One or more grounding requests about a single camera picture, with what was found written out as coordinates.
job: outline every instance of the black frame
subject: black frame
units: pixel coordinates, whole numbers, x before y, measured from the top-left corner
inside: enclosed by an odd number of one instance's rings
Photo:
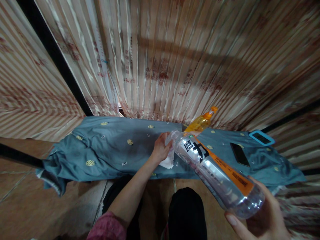
[[[21,163],[34,168],[43,168],[41,159],[20,152],[0,143],[0,157],[9,161]]]
[[[62,75],[64,81],[67,83],[72,94],[78,101],[80,107],[86,116],[93,116],[92,111],[84,98],[81,89],[79,88],[77,81],[75,80],[67,62],[65,61],[58,44],[51,34],[44,18],[41,15],[34,0],[17,0],[23,13],[26,15],[34,31],[40,38],[43,46],[49,53],[54,64]]]
[[[44,18],[42,17],[36,3],[34,0],[17,0],[20,8],[22,9],[23,13],[26,15],[27,19],[29,20],[31,26],[35,30],[36,34],[40,38],[42,44],[46,48],[47,52],[49,53],[50,57],[52,58],[53,62],[57,66],[59,72],[61,73],[63,79],[67,83],[68,87],[70,88],[72,94],[78,101],[80,107],[82,108],[83,112],[86,116],[93,116],[92,111],[85,100],[81,89],[79,88],[73,74],[71,73],[59,46],[57,45],[54,37],[51,34],[50,29],[48,28]],[[271,124],[270,126],[262,129],[261,131],[264,133],[270,132],[271,130],[309,112],[316,108],[320,107],[320,99],[305,106],[304,108],[282,118],[281,120]],[[20,152],[16,149],[8,147],[6,145],[0,144],[0,156],[4,159],[15,161],[24,165],[28,165],[34,168],[43,168],[43,162],[41,159],[35,158],[23,152]],[[312,169],[303,171],[305,175],[313,175],[319,174],[320,169]]]

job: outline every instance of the plastic bottle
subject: plastic bottle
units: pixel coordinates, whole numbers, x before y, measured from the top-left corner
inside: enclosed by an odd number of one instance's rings
[[[265,196],[260,187],[210,152],[191,133],[172,131],[168,138],[173,140],[175,153],[193,168],[213,195],[218,195],[222,208],[247,219],[262,207]]]
[[[197,117],[192,123],[190,123],[190,125],[184,131],[191,132],[193,135],[198,136],[200,133],[203,132],[203,130],[210,126],[210,118],[212,117],[213,113],[216,113],[217,110],[217,107],[212,106],[211,111],[206,112],[204,115]]]

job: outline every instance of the brown floor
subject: brown floor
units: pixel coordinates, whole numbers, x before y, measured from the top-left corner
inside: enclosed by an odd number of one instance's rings
[[[45,158],[52,142],[0,138],[0,143],[38,158]],[[0,159],[0,236],[2,239],[85,239],[101,215],[102,200],[113,181],[70,182],[58,198],[53,189],[44,190],[34,169]],[[140,215],[141,239],[160,239],[168,221],[171,197],[184,187],[202,198],[208,239],[238,239],[212,194],[199,180],[150,180],[143,195]]]

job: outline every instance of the pink patterned clothing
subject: pink patterned clothing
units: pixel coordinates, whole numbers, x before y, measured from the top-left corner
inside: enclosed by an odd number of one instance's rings
[[[112,212],[106,212],[97,220],[87,240],[125,240],[127,230]]]

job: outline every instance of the hand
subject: hand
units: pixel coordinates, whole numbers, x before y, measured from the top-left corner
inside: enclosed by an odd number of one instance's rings
[[[225,212],[227,221],[242,240],[290,240],[290,234],[284,225],[279,202],[261,182],[252,179],[259,185],[265,195],[262,208],[251,218],[247,219],[248,229],[233,214]]]
[[[172,147],[172,140],[168,143],[167,146],[164,145],[167,136],[170,132],[161,133],[156,142],[154,143],[153,152],[150,159],[159,164],[161,161],[165,160],[168,156],[170,148]]]

